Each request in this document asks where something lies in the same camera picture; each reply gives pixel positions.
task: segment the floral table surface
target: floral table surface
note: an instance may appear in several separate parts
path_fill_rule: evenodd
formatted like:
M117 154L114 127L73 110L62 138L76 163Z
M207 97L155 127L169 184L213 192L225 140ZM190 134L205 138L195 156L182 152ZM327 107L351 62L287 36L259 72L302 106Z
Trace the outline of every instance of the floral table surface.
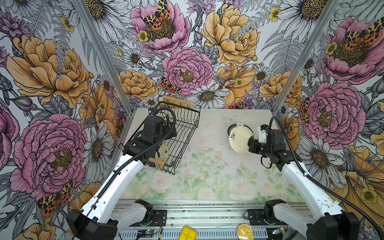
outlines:
M146 116L147 109L137 110L128 137ZM241 122L255 131L271 116L269 110L202 109L199 127L175 175L146 165L121 199L303 202L294 185L275 166L266 169L260 155L239 154L229 146L227 128L231 124Z

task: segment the wire basket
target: wire basket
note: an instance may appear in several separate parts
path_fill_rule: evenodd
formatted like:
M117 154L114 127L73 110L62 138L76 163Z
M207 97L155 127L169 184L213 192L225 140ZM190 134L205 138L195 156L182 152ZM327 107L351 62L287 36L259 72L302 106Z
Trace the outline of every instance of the wire basket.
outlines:
M168 159L165 162L161 171L169 172L175 175L175 169L180 163L183 153L185 152L189 141L199 125L201 106L194 103L183 101L182 99L159 96L158 99L163 98L156 107L157 108L171 108L176 115L176 131L177 136L168 140L164 140L162 144L168 147ZM158 116L165 118L167 113L159 112ZM169 116L170 121L173 121L172 115Z

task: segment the yellow lid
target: yellow lid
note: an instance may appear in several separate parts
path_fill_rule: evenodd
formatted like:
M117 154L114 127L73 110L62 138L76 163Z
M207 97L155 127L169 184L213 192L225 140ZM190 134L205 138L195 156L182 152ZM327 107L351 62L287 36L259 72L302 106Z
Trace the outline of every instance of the yellow lid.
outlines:
M183 230L181 230L179 240L195 240L196 236L197 232L195 229L192 229L188 226L184 226Z
M247 224L242 224L237 229L237 237L240 240L253 240L255 235L253 234L253 230Z

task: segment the basket handle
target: basket handle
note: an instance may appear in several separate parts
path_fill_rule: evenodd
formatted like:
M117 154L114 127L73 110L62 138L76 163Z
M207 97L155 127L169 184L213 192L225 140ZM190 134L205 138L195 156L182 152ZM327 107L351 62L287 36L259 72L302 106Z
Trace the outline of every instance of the basket handle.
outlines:
M153 163L157 163L158 165L161 165L161 166L164 166L164 165L165 165L164 162L162 162L162 161L160 161L160 160L157 160L156 158L152 158L152 157L150 157L150 158L148 159L148 161L153 162Z
M163 96L163 98L167 99L167 100L179 102L179 103L188 104L188 105L191 105L191 106L194 106L194 107L197 106L197 104L195 104L195 103L187 102L187 101L184 101L184 100L181 100L181 99L177 99L177 98L174 98L174 97L170 97L170 96Z

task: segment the black wire basket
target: black wire basket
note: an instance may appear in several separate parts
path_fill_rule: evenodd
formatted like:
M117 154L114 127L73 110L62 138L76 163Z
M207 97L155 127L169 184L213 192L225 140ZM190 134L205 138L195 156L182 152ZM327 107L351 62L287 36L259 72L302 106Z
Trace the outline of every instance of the black wire basket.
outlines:
M168 159L165 162L165 166L156 166L161 171L169 172L175 175L175 170L180 163L181 158L189 141L199 125L201 106L194 103L183 101L182 99L159 96L160 100L156 105L157 108L171 108L176 115L176 131L177 136L168 140L164 140L162 144L166 144L168 148ZM166 118L166 111L161 111L158 116ZM170 121L173 121L172 115L169 116Z

